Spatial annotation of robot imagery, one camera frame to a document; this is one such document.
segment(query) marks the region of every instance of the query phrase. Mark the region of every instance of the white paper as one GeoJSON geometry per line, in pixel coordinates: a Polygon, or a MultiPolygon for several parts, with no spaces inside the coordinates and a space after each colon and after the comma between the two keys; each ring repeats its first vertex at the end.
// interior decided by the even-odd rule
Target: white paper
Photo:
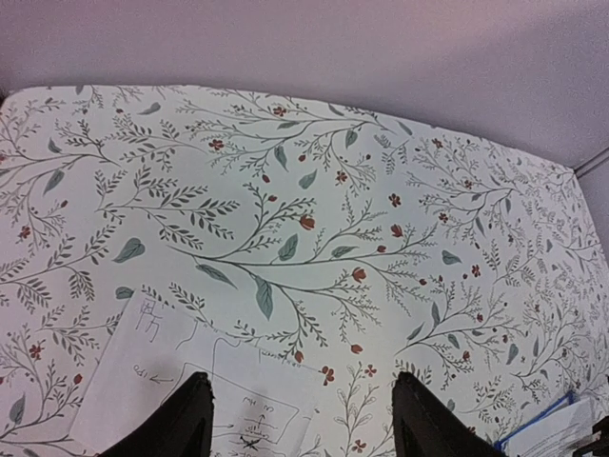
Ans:
{"type": "Polygon", "coordinates": [[[592,433],[594,415],[589,399],[564,407],[517,433],[507,442],[509,456],[571,455],[569,445],[592,433]]]}
{"type": "Polygon", "coordinates": [[[215,396],[214,452],[297,455],[315,407],[309,392],[321,375],[142,295],[130,300],[71,437],[107,449],[198,370],[209,374],[215,396]]]}

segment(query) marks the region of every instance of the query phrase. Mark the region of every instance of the floral tablecloth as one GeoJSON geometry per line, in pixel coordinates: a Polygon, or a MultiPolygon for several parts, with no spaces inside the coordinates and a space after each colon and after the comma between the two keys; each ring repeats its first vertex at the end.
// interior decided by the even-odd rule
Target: floral tablecloth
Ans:
{"type": "Polygon", "coordinates": [[[1,456],[88,454],[70,423],[136,289],[325,375],[302,457],[391,455],[403,369],[489,440],[568,388],[609,408],[577,179],[481,138],[230,89],[26,89],[0,214],[1,456]]]}

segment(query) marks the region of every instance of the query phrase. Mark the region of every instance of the red flower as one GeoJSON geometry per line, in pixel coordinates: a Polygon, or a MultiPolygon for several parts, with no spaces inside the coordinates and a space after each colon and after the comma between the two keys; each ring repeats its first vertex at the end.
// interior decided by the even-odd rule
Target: red flower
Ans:
{"type": "Polygon", "coordinates": [[[366,446],[368,446],[368,444],[362,443],[362,440],[355,440],[355,445],[351,448],[351,450],[357,450],[358,454],[361,454],[366,446]]]}
{"type": "Polygon", "coordinates": [[[322,373],[325,375],[324,386],[327,386],[327,383],[334,381],[334,368],[325,366],[322,368],[322,373]]]}
{"type": "Polygon", "coordinates": [[[209,143],[209,147],[214,148],[216,150],[220,150],[224,146],[225,146],[225,143],[222,140],[211,140],[211,143],[209,143]]]}
{"type": "Polygon", "coordinates": [[[336,172],[336,181],[337,181],[337,186],[339,184],[342,184],[343,182],[346,181],[346,173],[344,171],[337,171],[336,172]]]}
{"type": "Polygon", "coordinates": [[[365,270],[360,267],[355,267],[355,269],[351,273],[351,276],[353,276],[353,279],[356,282],[360,283],[361,281],[363,281],[365,279],[365,270]]]}
{"type": "Polygon", "coordinates": [[[303,214],[301,216],[301,226],[305,230],[313,230],[315,228],[315,219],[303,214]]]}
{"type": "Polygon", "coordinates": [[[41,345],[31,345],[31,348],[29,348],[29,357],[34,360],[40,360],[40,353],[42,352],[42,349],[44,348],[41,345]]]}
{"type": "Polygon", "coordinates": [[[287,113],[287,109],[285,109],[284,107],[277,107],[273,109],[273,114],[275,114],[276,116],[279,117],[284,117],[284,114],[287,113]]]}
{"type": "Polygon", "coordinates": [[[394,224],[393,226],[391,226],[391,231],[393,232],[393,236],[395,236],[396,238],[403,237],[403,231],[401,226],[394,224]]]}
{"type": "Polygon", "coordinates": [[[400,200],[400,196],[396,195],[395,193],[392,193],[391,195],[389,195],[389,201],[391,202],[391,205],[393,205],[393,208],[397,208],[399,205],[402,204],[402,201],[400,200]]]}
{"type": "Polygon", "coordinates": [[[364,371],[364,374],[367,374],[369,377],[372,377],[376,374],[377,369],[372,367],[372,364],[368,365],[368,368],[366,368],[364,371]]]}
{"type": "Polygon", "coordinates": [[[21,238],[22,240],[25,240],[30,235],[31,235],[31,228],[29,228],[28,226],[22,226],[21,232],[19,233],[19,238],[21,238]]]}

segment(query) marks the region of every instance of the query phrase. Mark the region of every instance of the gray-green leaf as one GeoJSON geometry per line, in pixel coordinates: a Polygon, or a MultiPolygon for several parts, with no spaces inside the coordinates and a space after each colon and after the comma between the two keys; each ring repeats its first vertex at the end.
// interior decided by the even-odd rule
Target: gray-green leaf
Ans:
{"type": "Polygon", "coordinates": [[[357,248],[357,246],[338,246],[337,248],[332,249],[332,257],[340,259],[344,255],[351,252],[353,249],[357,248]]]}
{"type": "Polygon", "coordinates": [[[417,328],[415,328],[414,330],[412,330],[412,333],[410,333],[410,335],[408,336],[407,340],[408,340],[408,341],[410,341],[410,340],[414,340],[414,339],[417,337],[417,335],[418,335],[419,333],[421,333],[421,330],[422,330],[422,326],[423,326],[423,325],[424,325],[424,322],[423,322],[421,325],[419,325],[417,328]]]}
{"type": "Polygon", "coordinates": [[[133,289],[120,286],[119,288],[116,288],[114,293],[116,294],[117,300],[126,300],[127,298],[131,298],[133,296],[133,289]]]}
{"type": "Polygon", "coordinates": [[[289,129],[291,127],[297,126],[298,122],[290,121],[290,122],[282,122],[277,129],[289,129]]]}
{"type": "Polygon", "coordinates": [[[57,187],[57,185],[59,183],[61,183],[61,180],[64,179],[64,176],[66,174],[61,171],[60,169],[57,169],[50,177],[49,181],[47,182],[47,186],[45,187],[45,191],[43,192],[43,195],[46,194],[49,190],[53,190],[57,187]]]}
{"type": "Polygon", "coordinates": [[[344,114],[342,114],[340,111],[338,111],[336,108],[334,108],[332,105],[330,105],[329,103],[327,104],[327,108],[332,111],[334,114],[336,114],[337,116],[341,116],[344,117],[344,114]]]}
{"type": "Polygon", "coordinates": [[[142,255],[146,251],[146,248],[142,244],[139,238],[131,238],[129,241],[125,243],[121,252],[116,256],[113,262],[117,264],[122,264],[133,257],[137,257],[138,255],[142,255]]]}
{"type": "Polygon", "coordinates": [[[161,105],[158,102],[154,102],[152,105],[150,105],[150,108],[146,108],[138,114],[148,115],[158,111],[159,109],[161,109],[161,105]]]}
{"type": "Polygon", "coordinates": [[[284,245],[279,249],[279,260],[285,262],[286,260],[289,260],[294,257],[294,254],[296,254],[297,247],[298,233],[294,233],[285,241],[284,245]]]}
{"type": "Polygon", "coordinates": [[[277,162],[279,162],[280,165],[284,168],[284,170],[287,171],[287,157],[285,157],[285,151],[283,146],[280,145],[275,148],[275,158],[277,159],[277,162]]]}
{"type": "Polygon", "coordinates": [[[431,317],[434,319],[434,327],[437,327],[440,323],[440,311],[436,302],[431,306],[431,317]]]}
{"type": "Polygon", "coordinates": [[[9,411],[9,419],[11,419],[17,426],[23,421],[23,414],[26,410],[26,394],[12,404],[9,411]]]}
{"type": "Polygon", "coordinates": [[[349,148],[353,143],[355,143],[358,139],[358,132],[355,130],[348,130],[346,132],[346,136],[344,137],[344,147],[349,148]]]}
{"type": "Polygon", "coordinates": [[[412,130],[409,129],[407,126],[405,126],[403,123],[401,123],[400,121],[398,121],[398,125],[402,128],[403,131],[405,131],[406,133],[408,133],[410,136],[412,136],[412,130]]]}
{"type": "Polygon", "coordinates": [[[61,152],[61,148],[55,144],[52,138],[49,138],[49,150],[54,154],[61,152]]]}
{"type": "Polygon", "coordinates": [[[303,176],[301,178],[301,180],[298,182],[298,185],[302,189],[308,189],[311,187],[311,184],[313,184],[315,182],[316,177],[317,177],[317,170],[303,176]]]}
{"type": "Polygon", "coordinates": [[[270,316],[273,314],[273,288],[272,286],[259,276],[254,276],[256,286],[256,302],[258,308],[263,312],[263,315],[267,320],[270,320],[270,316]]]}
{"type": "Polygon", "coordinates": [[[510,365],[514,361],[514,359],[518,355],[518,352],[518,346],[512,343],[510,346],[510,350],[507,353],[507,365],[510,365]]]}
{"type": "Polygon", "coordinates": [[[227,283],[227,284],[233,286],[234,288],[237,288],[237,286],[235,286],[232,283],[232,281],[230,281],[230,279],[228,279],[228,277],[224,273],[222,273],[221,271],[219,271],[218,269],[216,269],[210,265],[199,264],[199,265],[197,265],[196,268],[199,271],[202,271],[203,273],[205,273],[211,279],[215,279],[216,281],[222,281],[223,283],[227,283]]]}
{"type": "Polygon", "coordinates": [[[476,227],[478,227],[478,230],[482,233],[482,236],[486,236],[486,235],[484,235],[484,226],[482,225],[482,221],[480,220],[480,217],[476,218],[476,227]]]}
{"type": "Polygon", "coordinates": [[[442,251],[442,261],[444,262],[445,265],[453,265],[453,264],[461,263],[461,259],[458,256],[456,256],[455,254],[453,254],[452,252],[449,252],[447,250],[442,251]]]}
{"type": "Polygon", "coordinates": [[[448,341],[450,342],[451,345],[453,345],[455,348],[459,349],[459,340],[457,339],[457,337],[455,335],[453,335],[452,333],[450,333],[447,337],[448,341]]]}
{"type": "Polygon", "coordinates": [[[38,454],[37,454],[36,452],[34,452],[33,450],[28,449],[27,447],[25,447],[25,448],[23,449],[23,453],[24,453],[25,455],[27,455],[28,457],[40,457],[40,455],[38,455],[38,454]]]}

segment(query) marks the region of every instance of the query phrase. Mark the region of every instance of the black object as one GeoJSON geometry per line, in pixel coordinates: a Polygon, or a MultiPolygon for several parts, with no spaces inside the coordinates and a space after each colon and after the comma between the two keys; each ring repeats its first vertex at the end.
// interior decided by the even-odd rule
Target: black object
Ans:
{"type": "Polygon", "coordinates": [[[147,420],[100,457],[208,457],[213,395],[203,372],[192,374],[147,420]]]}
{"type": "Polygon", "coordinates": [[[600,438],[594,443],[590,443],[584,447],[580,447],[573,452],[573,457],[581,457],[588,452],[592,452],[595,456],[609,456],[609,416],[596,422],[592,426],[592,433],[599,433],[600,438]]]}
{"type": "Polygon", "coordinates": [[[470,432],[412,373],[398,376],[392,404],[397,457],[505,457],[470,432]]]}

